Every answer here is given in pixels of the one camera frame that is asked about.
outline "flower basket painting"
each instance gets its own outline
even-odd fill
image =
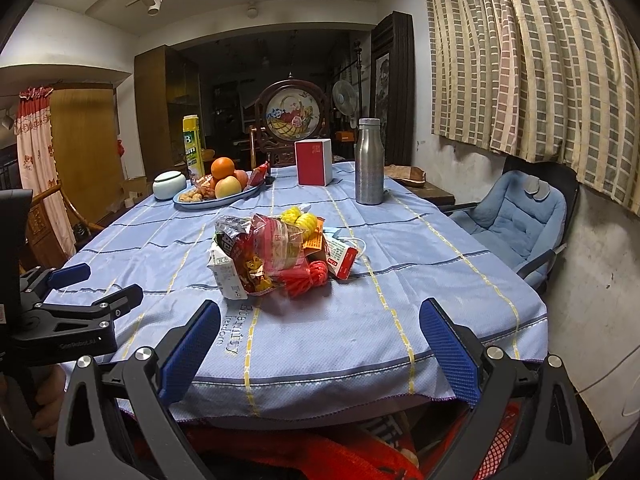
[[[286,88],[271,98],[266,109],[266,122],[282,140],[295,142],[311,135],[320,121],[316,99],[299,88]]]

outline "silver screw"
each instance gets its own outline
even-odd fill
[[[502,348],[499,348],[497,346],[489,346],[489,348],[486,349],[486,354],[491,358],[491,359],[502,359],[504,357],[504,352],[502,351]]]
[[[83,355],[78,359],[78,366],[81,368],[87,368],[91,364],[91,358],[88,355]]]
[[[546,360],[549,362],[549,366],[553,368],[559,368],[562,366],[562,359],[557,355],[550,355]]]
[[[151,357],[151,354],[154,351],[149,348],[148,346],[143,346],[141,348],[138,348],[136,350],[136,359],[138,361],[146,361],[147,359],[149,359]]]

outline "red rope bundle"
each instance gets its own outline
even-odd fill
[[[290,298],[295,298],[304,294],[313,286],[322,286],[329,279],[329,269],[325,262],[311,262],[309,264],[309,274],[305,278],[297,278],[285,282],[285,289]]]

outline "dining table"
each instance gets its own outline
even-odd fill
[[[386,178],[381,204],[359,204],[353,162],[334,164],[324,187],[300,186],[295,166],[271,174],[257,196],[222,208],[188,210],[150,196],[68,261],[88,264],[91,276],[52,291],[47,303],[89,305],[138,284],[143,301],[114,322],[118,350],[102,358],[116,361],[155,346],[213,300],[220,331],[170,410],[178,421],[238,429],[341,424],[453,398],[420,330],[427,298],[485,345],[521,360],[546,357],[543,301],[432,203]],[[223,298],[207,267],[216,221],[303,204],[358,248],[348,278],[332,276],[296,298],[281,290]],[[121,407],[130,410],[126,400]]]

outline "curtain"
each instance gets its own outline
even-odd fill
[[[33,189],[34,196],[58,183],[49,111],[52,91],[51,88],[30,88],[21,92],[15,121],[20,180],[24,189]],[[73,256],[75,238],[60,193],[44,199],[44,207],[60,247],[66,256]]]
[[[432,132],[571,166],[640,214],[640,52],[607,0],[427,0]]]

